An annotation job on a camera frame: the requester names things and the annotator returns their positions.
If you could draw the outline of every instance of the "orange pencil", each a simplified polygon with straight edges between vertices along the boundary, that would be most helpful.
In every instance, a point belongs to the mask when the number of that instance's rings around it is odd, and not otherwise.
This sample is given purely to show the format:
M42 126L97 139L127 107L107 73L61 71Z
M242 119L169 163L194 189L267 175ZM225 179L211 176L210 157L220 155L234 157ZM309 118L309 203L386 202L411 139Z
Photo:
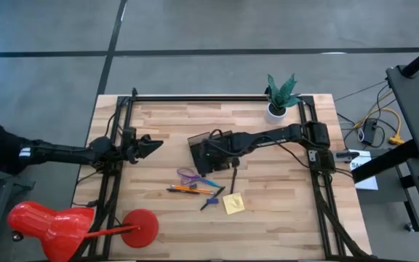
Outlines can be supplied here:
M203 193L203 194L215 194L215 192L208 190L208 189L192 189L189 188L187 186L175 186L175 185L171 185L171 188L175 188L175 189L179 189L179 190L187 190L187 191L195 191L195 192L199 192L199 193Z

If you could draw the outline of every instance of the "potted plant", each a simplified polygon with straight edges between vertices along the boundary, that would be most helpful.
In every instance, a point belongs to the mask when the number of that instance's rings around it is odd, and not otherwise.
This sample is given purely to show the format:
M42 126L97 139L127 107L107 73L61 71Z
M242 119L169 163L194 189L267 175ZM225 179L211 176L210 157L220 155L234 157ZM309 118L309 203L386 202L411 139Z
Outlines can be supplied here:
M299 94L291 95L297 81L295 80L295 74L293 74L279 89L274 83L274 78L268 74L268 83L269 104L266 108L265 120L269 124L276 124L287 115L287 108L300 102Z

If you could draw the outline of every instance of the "red lamp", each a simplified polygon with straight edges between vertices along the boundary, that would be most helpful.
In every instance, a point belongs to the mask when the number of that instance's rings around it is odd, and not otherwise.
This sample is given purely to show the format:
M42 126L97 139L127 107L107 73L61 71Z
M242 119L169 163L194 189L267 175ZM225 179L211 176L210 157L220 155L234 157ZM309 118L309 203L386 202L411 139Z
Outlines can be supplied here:
M127 245L139 248L151 244L158 234L158 219L150 210L127 214L123 224L128 226L88 233L94 215L88 207L55 211L27 201L11 210L8 223L22 235L39 238L44 254L53 262L68 261L86 238L121 234Z

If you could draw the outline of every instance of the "green plant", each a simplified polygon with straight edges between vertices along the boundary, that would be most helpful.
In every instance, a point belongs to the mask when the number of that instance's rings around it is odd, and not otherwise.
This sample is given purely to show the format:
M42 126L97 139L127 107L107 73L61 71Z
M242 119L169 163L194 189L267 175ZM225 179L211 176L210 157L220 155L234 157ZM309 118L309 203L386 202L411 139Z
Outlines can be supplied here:
M294 86L297 84L295 74L291 75L291 77L282 85L281 89L276 87L274 78L270 74L268 74L268 83L270 89L268 100L277 111L294 106L300 102L300 99L298 99L300 94L291 95Z

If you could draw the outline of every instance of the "red lamp base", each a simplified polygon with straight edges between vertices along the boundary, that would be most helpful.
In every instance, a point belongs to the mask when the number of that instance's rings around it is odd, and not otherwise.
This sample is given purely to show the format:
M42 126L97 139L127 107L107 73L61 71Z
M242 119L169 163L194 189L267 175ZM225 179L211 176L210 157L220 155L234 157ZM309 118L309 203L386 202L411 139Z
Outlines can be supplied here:
M150 210L133 210L127 214L122 223L140 227L129 233L121 234L122 240L130 247L146 247L158 235L158 218Z

